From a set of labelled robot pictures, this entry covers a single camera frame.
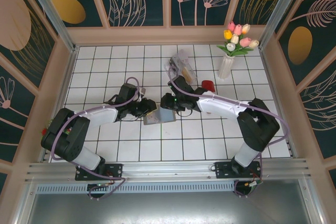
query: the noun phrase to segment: pink tulip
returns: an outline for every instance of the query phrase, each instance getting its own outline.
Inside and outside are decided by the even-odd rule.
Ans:
[[[239,44],[242,46],[242,47],[247,47],[248,45],[250,45],[251,43],[251,39],[250,38],[245,38],[245,39],[241,39]]]
[[[227,25],[227,29],[229,29],[230,31],[234,31],[234,29],[235,29],[235,23],[233,23],[233,21],[231,21],[231,22]]]
[[[241,25],[236,25],[235,29],[233,30],[233,33],[236,35],[241,35],[242,34],[242,27]]]

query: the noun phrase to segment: metal base plate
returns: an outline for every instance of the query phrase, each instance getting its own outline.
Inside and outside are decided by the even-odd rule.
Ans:
[[[241,174],[236,174],[231,169],[231,162],[216,162],[215,172],[216,178],[253,178],[251,170],[260,177],[260,163],[259,161],[253,161],[248,168]]]
[[[105,174],[104,176],[121,177],[122,176],[122,164],[105,164]],[[76,167],[76,181],[94,181],[94,180],[107,180],[105,178],[100,178],[95,175],[88,173],[82,168]]]

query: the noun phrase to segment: gray floor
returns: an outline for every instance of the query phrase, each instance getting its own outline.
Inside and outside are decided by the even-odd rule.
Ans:
[[[30,224],[310,223],[297,181],[268,181],[249,198],[232,192],[38,195]]]

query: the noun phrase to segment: white vase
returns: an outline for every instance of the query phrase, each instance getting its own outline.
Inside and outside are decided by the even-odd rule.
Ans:
[[[233,62],[235,60],[235,57],[228,56],[225,54],[222,59],[222,63],[220,64],[220,68],[218,71],[218,77],[221,79],[228,78],[231,74],[231,68],[233,65]]]

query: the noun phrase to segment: tulip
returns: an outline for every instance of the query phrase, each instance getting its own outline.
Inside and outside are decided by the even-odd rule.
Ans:
[[[228,43],[228,44],[226,45],[226,48],[227,48],[227,50],[229,50],[230,52],[232,52],[233,50],[236,49],[236,45],[233,44],[233,43]]]
[[[254,40],[252,40],[250,42],[250,45],[248,45],[248,46],[253,49],[253,48],[259,46],[259,41],[257,41],[256,39],[254,39]]]
[[[239,42],[239,36],[236,35],[236,34],[233,34],[230,42],[233,43],[233,44],[238,44],[238,42]]]
[[[224,38],[225,39],[231,39],[232,38],[232,33],[230,30],[225,30],[224,31]]]
[[[233,30],[233,33],[236,34],[236,35],[241,35],[242,34],[242,29],[241,29],[241,25],[236,25],[235,29]]]
[[[233,31],[235,29],[235,23],[233,23],[233,21],[231,21],[228,25],[227,25],[227,29],[229,29],[230,31]]]
[[[250,28],[251,28],[251,25],[249,25],[249,24],[245,24],[245,25],[243,26],[243,28],[242,28],[241,33],[242,33],[242,34],[247,34],[248,31],[250,31]]]
[[[242,46],[242,47],[247,47],[249,46],[251,43],[251,39],[250,38],[245,38],[245,39],[241,39],[239,44]]]

